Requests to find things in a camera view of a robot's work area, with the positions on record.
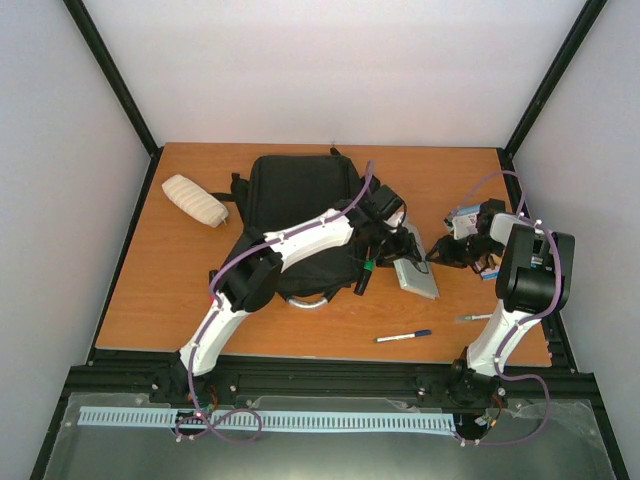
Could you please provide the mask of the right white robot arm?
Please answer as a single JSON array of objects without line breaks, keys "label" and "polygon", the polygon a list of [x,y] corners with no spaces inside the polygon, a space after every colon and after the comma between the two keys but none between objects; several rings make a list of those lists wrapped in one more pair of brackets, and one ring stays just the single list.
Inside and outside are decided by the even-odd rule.
[{"label": "right white robot arm", "polygon": [[478,338],[452,364],[447,393],[462,407],[488,405],[498,396],[506,361],[526,333],[567,303],[576,239],[548,231],[522,212],[489,199],[453,210],[448,234],[427,254],[431,263],[483,275],[495,259],[497,306]]}]

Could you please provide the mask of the dog reader book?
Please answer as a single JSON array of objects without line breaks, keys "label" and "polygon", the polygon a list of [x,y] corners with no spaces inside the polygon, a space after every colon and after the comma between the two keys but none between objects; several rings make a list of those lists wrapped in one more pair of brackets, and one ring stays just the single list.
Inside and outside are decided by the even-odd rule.
[{"label": "dog reader book", "polygon": [[451,236],[456,240],[470,235],[479,235],[486,241],[488,254],[470,267],[482,280],[496,279],[500,268],[499,258],[504,246],[490,236],[490,229],[494,216],[505,211],[503,200],[490,198],[489,200],[465,207],[454,214],[450,214],[445,224]]}]

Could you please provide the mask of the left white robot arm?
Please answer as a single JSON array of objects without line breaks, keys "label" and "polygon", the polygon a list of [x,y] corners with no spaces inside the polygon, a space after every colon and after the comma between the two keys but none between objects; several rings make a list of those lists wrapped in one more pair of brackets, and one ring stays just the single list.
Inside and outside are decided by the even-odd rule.
[{"label": "left white robot arm", "polygon": [[316,254],[362,239],[365,258],[355,293],[364,293],[374,266],[400,258],[420,259],[415,237],[403,225],[406,202],[386,185],[365,184],[352,200],[294,226],[271,232],[255,228],[241,235],[210,282],[211,306],[191,339],[176,352],[169,374],[174,392],[186,402],[208,390],[205,374],[242,321],[276,294],[282,273]]}]

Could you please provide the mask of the grey square book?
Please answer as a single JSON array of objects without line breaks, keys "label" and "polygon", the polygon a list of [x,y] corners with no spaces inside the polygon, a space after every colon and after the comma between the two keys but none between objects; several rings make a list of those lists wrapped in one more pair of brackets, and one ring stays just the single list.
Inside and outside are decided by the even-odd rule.
[{"label": "grey square book", "polygon": [[402,290],[427,299],[437,299],[439,290],[433,272],[425,260],[425,250],[418,229],[407,224],[406,228],[414,236],[418,260],[402,258],[393,262],[399,286]]}]

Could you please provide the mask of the black student backpack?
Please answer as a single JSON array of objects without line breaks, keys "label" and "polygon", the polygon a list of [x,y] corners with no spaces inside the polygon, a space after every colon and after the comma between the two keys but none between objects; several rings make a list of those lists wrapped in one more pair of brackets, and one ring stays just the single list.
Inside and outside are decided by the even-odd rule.
[{"label": "black student backpack", "polygon": [[[352,160],[331,149],[324,155],[261,156],[247,179],[234,173],[228,193],[210,195],[233,202],[245,230],[273,232],[311,220],[332,207],[344,208],[362,183]],[[286,301],[314,295],[330,301],[356,282],[360,254],[360,248],[344,245],[306,258],[282,273],[277,293]]]}]

